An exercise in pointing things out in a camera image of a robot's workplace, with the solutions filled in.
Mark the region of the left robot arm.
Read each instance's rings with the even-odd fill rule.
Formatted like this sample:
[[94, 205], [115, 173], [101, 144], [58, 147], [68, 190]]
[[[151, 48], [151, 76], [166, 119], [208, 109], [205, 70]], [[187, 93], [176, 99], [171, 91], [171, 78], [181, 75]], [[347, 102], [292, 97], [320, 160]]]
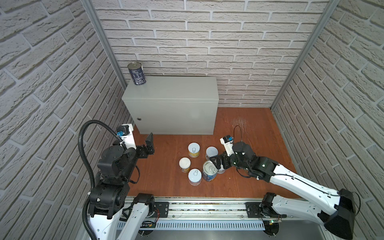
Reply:
[[145, 145], [125, 149], [123, 140], [105, 149], [98, 162], [99, 181], [92, 188], [85, 212], [84, 226], [91, 240], [133, 240], [141, 227], [154, 227], [160, 212], [152, 194], [138, 194], [125, 207], [131, 176], [139, 159], [154, 154], [153, 134]]

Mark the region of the tall dark blue can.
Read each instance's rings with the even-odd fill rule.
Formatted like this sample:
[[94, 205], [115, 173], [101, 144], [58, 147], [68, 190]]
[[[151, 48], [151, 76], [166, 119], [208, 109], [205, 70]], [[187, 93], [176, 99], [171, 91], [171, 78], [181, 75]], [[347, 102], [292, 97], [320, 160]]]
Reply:
[[144, 85], [146, 83], [146, 76], [143, 71], [143, 66], [139, 62], [132, 62], [128, 64], [128, 69], [133, 80], [133, 83], [137, 86]]

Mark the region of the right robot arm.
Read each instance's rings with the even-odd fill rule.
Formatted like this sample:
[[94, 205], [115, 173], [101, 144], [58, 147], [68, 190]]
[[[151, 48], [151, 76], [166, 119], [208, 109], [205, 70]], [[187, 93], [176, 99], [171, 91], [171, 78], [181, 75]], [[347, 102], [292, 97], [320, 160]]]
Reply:
[[257, 156], [251, 146], [244, 142], [234, 143], [230, 136], [222, 138], [221, 143], [226, 151], [210, 158], [217, 169], [235, 167], [245, 170], [247, 178], [280, 186], [302, 198], [294, 200], [267, 193], [259, 207], [261, 215], [298, 217], [320, 224], [341, 239], [353, 239], [357, 213], [352, 192], [312, 182], [268, 157]]

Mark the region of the large blue can gold lid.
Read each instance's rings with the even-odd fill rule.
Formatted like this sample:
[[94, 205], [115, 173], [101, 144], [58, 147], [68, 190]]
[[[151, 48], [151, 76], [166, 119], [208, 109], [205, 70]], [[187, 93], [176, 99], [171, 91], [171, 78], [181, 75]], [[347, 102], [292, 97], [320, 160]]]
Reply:
[[211, 182], [218, 174], [218, 169], [211, 161], [206, 161], [203, 164], [203, 179], [207, 182]]

